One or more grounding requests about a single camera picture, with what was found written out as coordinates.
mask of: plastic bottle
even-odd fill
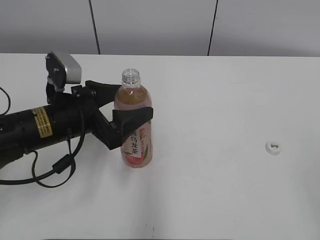
[[[115,95],[114,108],[134,110],[144,107],[152,107],[150,94],[141,85],[139,71],[128,68],[122,73],[122,87]],[[132,168],[143,168],[150,163],[153,156],[151,121],[134,131],[120,151],[124,162]]]

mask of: cable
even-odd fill
[[[81,130],[80,130],[80,139],[79,139],[79,142],[75,148],[75,150],[71,153],[71,142],[70,142],[70,135],[68,133],[68,136],[67,136],[67,143],[68,143],[68,149],[69,149],[69,156],[66,155],[64,156],[62,159],[60,159],[59,161],[61,160],[65,160],[67,163],[70,163],[70,165],[68,166],[71,166],[71,169],[70,169],[70,174],[68,176],[68,178],[63,181],[62,183],[58,184],[58,185],[46,185],[42,182],[40,182],[41,179],[39,179],[39,177],[36,176],[36,171],[35,171],[35,168],[36,168],[36,163],[37,163],[37,160],[38,160],[38,153],[37,151],[33,151],[36,155],[36,158],[34,159],[33,163],[32,163],[32,168],[31,168],[31,173],[32,173],[32,177],[34,179],[34,182],[36,182],[38,185],[40,185],[41,187],[44,187],[44,188],[48,188],[48,189],[53,189],[53,188],[57,188],[57,187],[60,187],[62,186],[63,184],[65,184],[72,176],[73,174],[75,173],[76,171],[76,162],[75,162],[75,156],[79,153],[83,143],[84,143],[84,140],[85,140],[85,135],[86,135],[86,132],[85,132],[85,129],[86,129],[86,125],[85,125],[85,117],[84,117],[84,113],[81,109],[81,107],[76,104],[78,110],[79,110],[79,113],[80,113],[80,118],[81,118]]]
[[[4,113],[1,113],[0,114],[0,116],[4,116],[4,115],[6,115],[8,112],[9,112],[9,110],[10,110],[10,108],[11,108],[11,99],[10,99],[10,96],[9,96],[9,94],[2,88],[2,87],[0,87],[0,90],[6,95],[6,97],[8,98],[8,108],[6,109],[6,111],[4,112]]]
[[[71,162],[71,169],[70,169],[69,177],[65,181],[63,181],[62,183],[60,183],[58,185],[53,185],[53,186],[46,185],[46,184],[40,182],[39,177],[36,176],[35,168],[36,168],[36,163],[37,163],[37,160],[38,160],[38,153],[37,153],[37,151],[33,151],[33,153],[35,153],[37,157],[34,159],[34,161],[32,163],[31,173],[32,173],[32,177],[33,177],[34,181],[38,185],[40,185],[41,187],[44,187],[44,188],[47,188],[47,189],[53,189],[53,188],[60,187],[61,185],[63,185],[66,182],[68,182],[68,180],[73,176],[73,174],[76,171],[76,162],[75,162],[75,159],[73,158],[73,161]]]
[[[33,160],[32,168],[31,168],[32,178],[24,179],[24,180],[0,180],[0,185],[24,185],[24,184],[31,184],[31,183],[36,182],[38,185],[40,185],[42,187],[45,187],[45,188],[57,188],[57,187],[65,184],[73,176],[73,174],[76,171],[76,162],[74,161],[74,157],[79,153],[79,151],[80,151],[80,149],[81,149],[81,147],[82,147],[82,145],[84,143],[85,135],[86,135],[86,132],[85,132],[86,131],[85,130],[86,129],[86,123],[85,123],[84,113],[83,113],[81,107],[78,104],[76,104],[76,106],[77,106],[77,108],[79,110],[79,113],[80,113],[81,129],[80,129],[79,142],[78,142],[78,144],[77,144],[77,146],[76,146],[76,148],[75,148],[75,150],[73,152],[71,152],[70,139],[67,139],[68,149],[69,149],[69,156],[71,156],[72,159],[73,159],[71,161],[71,163],[70,163],[71,169],[70,169],[69,177],[64,182],[62,182],[62,183],[60,183],[58,185],[54,185],[54,186],[46,185],[46,184],[43,184],[42,182],[40,182],[40,180],[46,179],[46,178],[50,177],[51,175],[55,174],[56,171],[53,169],[53,170],[51,170],[51,171],[49,171],[49,172],[47,172],[47,173],[45,173],[43,175],[36,176],[35,167],[36,167],[36,163],[37,163],[37,160],[38,160],[38,152],[34,150],[34,151],[32,151],[32,153],[35,154],[35,158]]]

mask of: bottle neck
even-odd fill
[[[122,73],[122,85],[124,88],[140,88],[141,80],[140,73],[134,68],[128,68]]]

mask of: warning label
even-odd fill
[[[40,137],[43,139],[52,136],[53,132],[45,108],[43,106],[34,108],[32,109],[32,113],[34,114],[34,119],[38,126]]]

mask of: white table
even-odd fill
[[[86,136],[66,185],[0,186],[1,240],[320,239],[320,58],[74,57],[83,84],[140,70],[153,100],[153,160],[131,169],[118,149]],[[46,78],[44,54],[0,54],[10,113],[45,105]],[[6,106],[0,94],[0,112]],[[112,108],[102,109],[109,119]],[[278,156],[266,152],[270,141]],[[40,150],[37,174],[67,149]],[[31,177],[33,157],[0,179]]]

